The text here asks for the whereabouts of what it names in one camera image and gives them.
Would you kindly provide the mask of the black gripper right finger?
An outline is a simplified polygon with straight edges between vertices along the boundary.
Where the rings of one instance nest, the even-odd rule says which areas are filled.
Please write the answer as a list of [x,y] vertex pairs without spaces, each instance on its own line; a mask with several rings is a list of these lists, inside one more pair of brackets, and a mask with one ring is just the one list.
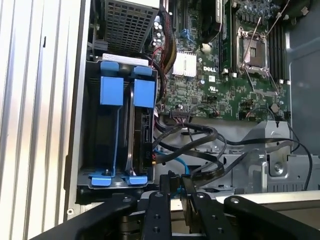
[[318,240],[319,230],[241,196],[219,203],[181,177],[186,224],[207,240]]

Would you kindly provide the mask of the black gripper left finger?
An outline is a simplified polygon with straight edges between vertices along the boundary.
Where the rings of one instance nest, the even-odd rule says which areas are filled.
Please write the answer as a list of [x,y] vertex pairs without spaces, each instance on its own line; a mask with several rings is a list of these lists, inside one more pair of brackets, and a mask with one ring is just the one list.
[[137,199],[115,194],[104,203],[59,224],[36,240],[170,240],[170,176],[160,176],[159,190]]

